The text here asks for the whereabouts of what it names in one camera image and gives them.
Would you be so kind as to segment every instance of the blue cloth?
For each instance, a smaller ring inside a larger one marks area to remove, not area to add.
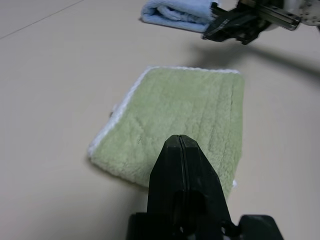
[[[203,33],[214,20],[211,2],[219,0],[148,0],[141,10],[142,21]]]

